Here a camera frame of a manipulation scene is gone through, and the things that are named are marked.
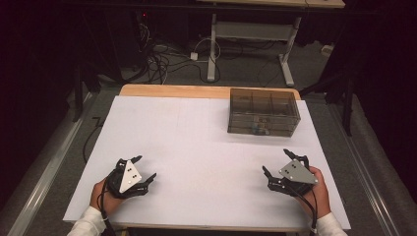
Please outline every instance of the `table surface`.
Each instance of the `table surface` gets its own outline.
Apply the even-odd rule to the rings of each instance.
[[[288,7],[344,8],[342,0],[198,0],[211,3],[255,4]]]
[[[113,101],[64,220],[80,218],[93,184],[110,173],[119,158],[141,154],[135,164],[141,175],[146,179],[156,172],[157,176],[145,196],[127,200],[110,217],[115,225],[308,230],[308,217],[298,202],[270,191],[262,170],[264,165],[279,177],[278,169],[290,161],[283,152],[288,148],[306,154],[312,165],[322,169],[332,211],[342,227],[350,229],[305,101],[297,100],[301,121],[292,138],[228,134],[229,90],[124,86]]]

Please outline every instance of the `hand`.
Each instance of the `hand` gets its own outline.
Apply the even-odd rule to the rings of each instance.
[[[100,182],[94,185],[92,189],[91,198],[89,200],[89,205],[100,210],[99,206],[101,204],[101,191],[103,189],[105,179],[101,180]],[[107,190],[104,193],[104,210],[106,211],[107,215],[112,214],[122,203],[124,200],[116,199],[111,195]]]
[[[317,201],[317,218],[321,218],[328,213],[331,212],[330,210],[330,202],[328,199],[328,187],[325,183],[325,178],[323,177],[322,171],[316,167],[310,166],[310,172],[312,172],[316,178],[319,180],[319,183],[313,187],[312,191],[305,194],[303,197],[313,206],[316,208],[315,196]],[[303,207],[304,211],[306,211],[310,217],[312,217],[312,211],[310,208],[300,199],[295,198]]]

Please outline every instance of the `plastic container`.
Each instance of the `plastic container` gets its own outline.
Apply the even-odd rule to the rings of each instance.
[[[300,114],[290,91],[232,88],[227,132],[291,137]]]

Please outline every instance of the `gray carpet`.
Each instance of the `gray carpet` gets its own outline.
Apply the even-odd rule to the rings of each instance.
[[[220,57],[220,60],[217,61],[220,69],[220,81],[210,86],[262,87],[268,84],[269,87],[285,88],[279,68],[271,64],[276,56],[274,49],[279,50],[282,45],[275,45],[275,47],[267,51],[245,53],[244,56],[235,60],[225,60]],[[289,63],[297,89],[302,89],[317,81],[327,61],[327,58],[319,53],[320,49],[321,45],[317,43],[304,48],[294,47]],[[175,57],[170,58],[172,63],[180,60]],[[201,65],[201,68],[202,74],[205,75],[205,66]],[[168,73],[166,83],[170,85],[207,86],[200,81],[198,73],[196,67],[186,67]],[[72,224],[63,222],[62,218],[85,166],[83,147],[89,134],[95,128],[96,119],[94,117],[101,117],[101,120],[105,119],[111,102],[119,90],[120,87],[112,86],[103,79],[102,90],[95,95],[94,105],[88,111],[87,119],[71,144],[55,181],[26,235],[66,235],[71,229]],[[388,206],[395,225],[399,229],[399,235],[417,235],[416,225],[414,224],[414,222],[417,222],[416,205],[401,184],[396,172],[390,166],[375,134],[363,115],[360,103],[356,99],[354,100],[353,136],[346,141],[346,137],[339,128],[340,121],[335,119],[334,113],[332,113],[334,110],[338,111],[340,106],[337,104],[327,105],[322,94],[309,94],[305,99],[352,226],[348,235],[385,235],[384,228],[370,201],[367,187],[361,182],[360,174],[355,167],[348,141],[353,142],[357,147],[377,189]],[[100,129],[89,140],[86,149],[87,155],[91,152],[99,131]],[[50,156],[47,153],[39,156],[28,171],[21,186],[2,210],[0,235],[7,235],[49,158]],[[164,232],[164,235],[174,234],[174,232]]]

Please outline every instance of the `dark background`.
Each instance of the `dark background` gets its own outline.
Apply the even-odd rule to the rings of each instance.
[[[337,42],[321,81],[340,70],[355,71],[350,73],[354,91],[415,201],[416,5],[412,1],[346,4],[347,10],[381,14],[337,21],[310,16],[302,22],[296,42]],[[75,66],[82,66],[89,89],[99,89],[94,75],[105,74],[121,82],[119,68],[134,66],[131,62],[141,58],[130,50],[138,45],[129,37],[134,36],[134,28],[128,14],[111,9],[81,14],[55,0],[1,3],[0,208],[66,115]],[[163,12],[149,14],[149,19],[152,27],[180,45],[209,34],[210,15]],[[324,91],[340,87],[343,83],[335,83]]]

